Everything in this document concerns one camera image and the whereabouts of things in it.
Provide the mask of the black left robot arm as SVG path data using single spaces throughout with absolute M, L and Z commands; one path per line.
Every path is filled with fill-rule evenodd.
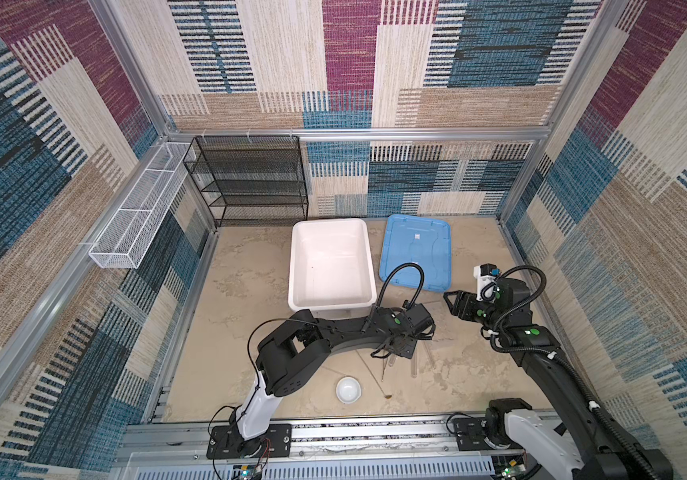
M 413 297 L 401 307 L 383 306 L 387 286 L 405 269 L 419 273 Z M 329 320 L 305 309 L 288 319 L 276 319 L 278 327 L 259 342 L 257 350 L 247 349 L 255 382 L 230 419 L 242 440 L 265 435 L 282 399 L 303 388 L 333 355 L 369 349 L 375 359 L 413 358 L 417 344 L 435 336 L 435 320 L 417 302 L 424 283 L 423 268 L 407 262 L 387 276 L 366 316 Z

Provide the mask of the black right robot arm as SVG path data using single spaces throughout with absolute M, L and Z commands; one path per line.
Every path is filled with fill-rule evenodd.
M 531 290 L 515 278 L 519 268 L 493 264 L 475 268 L 477 289 L 443 294 L 451 315 L 481 325 L 493 351 L 511 356 L 539 386 L 565 432 L 549 429 L 521 399 L 500 399 L 487 408 L 487 439 L 495 446 L 517 443 L 555 479 L 671 479 L 673 466 L 658 449 L 647 449 L 593 394 L 559 340 L 533 323 L 531 304 L 547 287 L 547 275 Z

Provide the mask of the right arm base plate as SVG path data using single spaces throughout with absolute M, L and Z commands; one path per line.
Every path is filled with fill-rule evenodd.
M 457 449 L 463 452 L 487 450 L 521 450 L 515 442 L 497 443 L 485 433 L 485 420 L 477 417 L 457 416 L 449 420 L 451 434 L 455 435 Z

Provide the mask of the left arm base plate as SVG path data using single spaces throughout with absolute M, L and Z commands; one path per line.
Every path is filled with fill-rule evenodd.
M 268 431 L 245 440 L 239 429 L 214 426 L 207 449 L 207 460 L 286 458 L 290 456 L 293 427 L 289 423 L 271 424 Z

